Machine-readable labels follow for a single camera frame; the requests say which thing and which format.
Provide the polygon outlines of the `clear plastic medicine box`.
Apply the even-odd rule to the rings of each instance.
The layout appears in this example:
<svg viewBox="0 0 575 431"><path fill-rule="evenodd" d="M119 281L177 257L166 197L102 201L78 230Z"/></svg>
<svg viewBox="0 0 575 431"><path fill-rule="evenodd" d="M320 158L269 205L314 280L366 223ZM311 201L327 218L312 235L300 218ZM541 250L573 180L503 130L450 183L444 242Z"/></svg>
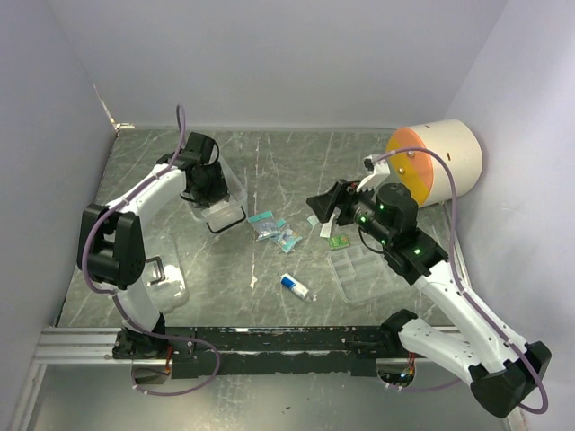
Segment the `clear plastic medicine box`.
<svg viewBox="0 0 575 431"><path fill-rule="evenodd" d="M222 211L205 217L201 214L201 212L204 209L215 205L216 203L210 205L209 207L199 207L196 204L190 202L190 195L187 193L186 189L181 193L181 198L190 207L193 219L198 223L204 224L213 234L222 233L223 231L240 224L246 219L247 213L247 191L244 185L237 178L224 158L220 158L218 162L221 163L229 191L229 196L227 199L221 199L218 202L225 201L233 203L234 205L232 207L230 207L227 211Z"/></svg>

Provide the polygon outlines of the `green white medicine box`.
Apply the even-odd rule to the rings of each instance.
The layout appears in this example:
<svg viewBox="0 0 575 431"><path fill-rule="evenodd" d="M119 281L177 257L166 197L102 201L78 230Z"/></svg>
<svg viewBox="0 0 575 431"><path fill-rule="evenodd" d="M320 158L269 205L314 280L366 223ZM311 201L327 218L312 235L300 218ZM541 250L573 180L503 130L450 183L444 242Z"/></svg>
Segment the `green white medicine box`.
<svg viewBox="0 0 575 431"><path fill-rule="evenodd" d="M346 235L333 236L328 241L331 251L345 249L350 246L349 237Z"/></svg>

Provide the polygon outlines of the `clear compartment tray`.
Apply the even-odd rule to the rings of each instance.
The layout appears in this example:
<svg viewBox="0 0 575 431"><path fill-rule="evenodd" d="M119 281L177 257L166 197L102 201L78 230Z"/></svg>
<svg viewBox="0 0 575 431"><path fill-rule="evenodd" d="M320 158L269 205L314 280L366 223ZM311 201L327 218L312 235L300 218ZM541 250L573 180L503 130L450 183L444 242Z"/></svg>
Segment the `clear compartment tray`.
<svg viewBox="0 0 575 431"><path fill-rule="evenodd" d="M328 262L342 298L349 304L364 303L407 286L381 255L364 246L332 251Z"/></svg>

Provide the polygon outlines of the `teal cartoon plaster packet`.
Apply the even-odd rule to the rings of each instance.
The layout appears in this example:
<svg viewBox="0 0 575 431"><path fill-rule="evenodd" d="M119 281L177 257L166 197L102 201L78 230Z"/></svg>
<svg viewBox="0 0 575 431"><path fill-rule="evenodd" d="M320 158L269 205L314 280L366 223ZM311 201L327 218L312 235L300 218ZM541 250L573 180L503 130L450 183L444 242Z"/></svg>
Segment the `teal cartoon plaster packet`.
<svg viewBox="0 0 575 431"><path fill-rule="evenodd" d="M302 237L287 224L282 225L279 228L279 235L272 239L272 242L286 254L289 254L301 241Z"/></svg>

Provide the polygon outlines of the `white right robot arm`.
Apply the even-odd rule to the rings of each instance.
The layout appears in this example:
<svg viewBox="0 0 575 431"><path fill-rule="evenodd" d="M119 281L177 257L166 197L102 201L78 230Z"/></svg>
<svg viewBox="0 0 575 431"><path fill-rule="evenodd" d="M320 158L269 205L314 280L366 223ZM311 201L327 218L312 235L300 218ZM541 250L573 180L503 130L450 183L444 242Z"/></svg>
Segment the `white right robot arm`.
<svg viewBox="0 0 575 431"><path fill-rule="evenodd" d="M437 305L462 335L449 336L401 310L382 325L381 345L387 355L408 351L432 360L466 383L497 418L522 407L540 388L551 350L541 341L527 342L464 283L452 258L417 226L419 206L404 185L361 191L356 183L339 180L306 203L320 222L337 213L338 225L355 224L376 240L388 267Z"/></svg>

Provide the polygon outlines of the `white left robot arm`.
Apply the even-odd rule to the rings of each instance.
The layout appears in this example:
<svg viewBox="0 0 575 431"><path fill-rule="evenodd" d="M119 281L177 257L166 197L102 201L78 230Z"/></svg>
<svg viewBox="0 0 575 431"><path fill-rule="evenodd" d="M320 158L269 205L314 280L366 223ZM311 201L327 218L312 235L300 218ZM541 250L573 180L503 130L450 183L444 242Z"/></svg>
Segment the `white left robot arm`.
<svg viewBox="0 0 575 431"><path fill-rule="evenodd" d="M196 205L223 198L227 186L219 146L206 135L181 134L176 150L159 158L144 179L106 205L84 209L77 267L84 282L107 295L122 318L118 359L156 358L168 346L164 315L153 304L142 279L146 266L145 224L170 200L188 198Z"/></svg>

